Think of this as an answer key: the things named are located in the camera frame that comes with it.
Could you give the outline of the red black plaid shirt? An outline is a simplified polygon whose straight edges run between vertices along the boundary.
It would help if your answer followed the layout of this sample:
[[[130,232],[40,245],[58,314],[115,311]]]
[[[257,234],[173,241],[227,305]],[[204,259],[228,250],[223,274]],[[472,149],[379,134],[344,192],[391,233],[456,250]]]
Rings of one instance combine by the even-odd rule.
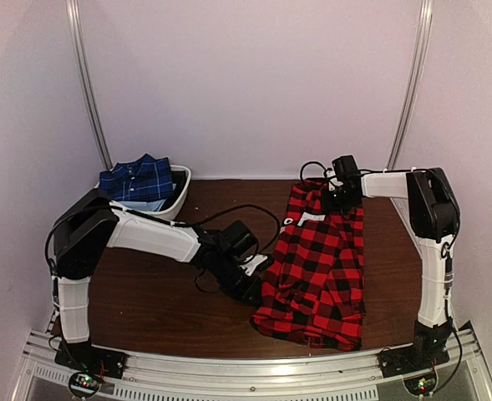
[[[318,179],[292,187],[251,325],[311,348],[357,351],[365,316],[364,209],[324,212],[326,188]]]

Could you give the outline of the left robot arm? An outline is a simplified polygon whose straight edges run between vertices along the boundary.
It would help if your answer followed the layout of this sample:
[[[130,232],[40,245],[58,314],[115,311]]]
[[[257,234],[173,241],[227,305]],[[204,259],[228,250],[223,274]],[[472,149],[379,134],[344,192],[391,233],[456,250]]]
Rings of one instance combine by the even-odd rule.
[[[201,223],[167,221],[117,206],[100,189],[92,189],[54,223],[44,244],[44,256],[55,284],[67,359],[81,371],[98,364],[90,347],[89,284],[104,251],[122,248],[164,256],[209,272],[228,297],[261,305],[259,271],[269,257],[250,249],[258,240],[242,221],[223,230]]]

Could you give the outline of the white plastic basin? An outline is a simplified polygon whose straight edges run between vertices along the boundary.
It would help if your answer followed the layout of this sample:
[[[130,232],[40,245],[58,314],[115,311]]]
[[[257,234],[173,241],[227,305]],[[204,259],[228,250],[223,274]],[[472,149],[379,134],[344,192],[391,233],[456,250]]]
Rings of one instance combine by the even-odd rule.
[[[170,167],[172,171],[172,180],[174,186],[173,195],[168,199],[163,199],[166,200],[166,202],[160,213],[145,213],[151,216],[162,218],[167,221],[173,221],[179,214],[180,209],[185,203],[185,198],[187,196],[188,186],[190,184],[190,178],[191,178],[190,169],[184,166],[177,167],[177,166],[170,165]]]

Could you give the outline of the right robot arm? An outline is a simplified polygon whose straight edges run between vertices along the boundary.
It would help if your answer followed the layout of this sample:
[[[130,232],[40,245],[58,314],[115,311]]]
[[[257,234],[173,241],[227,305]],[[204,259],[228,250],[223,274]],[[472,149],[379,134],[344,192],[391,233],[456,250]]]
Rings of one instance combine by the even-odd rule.
[[[361,170],[347,155],[332,162],[325,179],[331,193],[324,193],[323,199],[342,213],[361,205],[364,198],[408,202],[409,227],[422,261],[417,322],[429,330],[447,327],[460,208],[443,169]]]

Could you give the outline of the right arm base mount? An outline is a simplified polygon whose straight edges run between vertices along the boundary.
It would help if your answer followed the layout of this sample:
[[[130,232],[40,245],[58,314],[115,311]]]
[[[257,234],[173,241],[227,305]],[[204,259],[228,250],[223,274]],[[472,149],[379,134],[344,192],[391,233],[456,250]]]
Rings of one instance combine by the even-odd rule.
[[[447,363],[446,342],[452,334],[452,323],[434,327],[414,323],[413,342],[401,348],[384,348],[377,354],[384,378],[430,369],[435,363]]]

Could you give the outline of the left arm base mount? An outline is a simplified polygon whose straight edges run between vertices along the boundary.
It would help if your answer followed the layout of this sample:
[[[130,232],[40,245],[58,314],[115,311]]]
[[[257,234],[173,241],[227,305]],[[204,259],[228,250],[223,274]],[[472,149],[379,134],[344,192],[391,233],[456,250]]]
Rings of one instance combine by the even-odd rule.
[[[107,348],[95,347],[89,335],[65,337],[54,335],[48,345],[56,352],[54,362],[96,378],[121,379],[127,354]]]

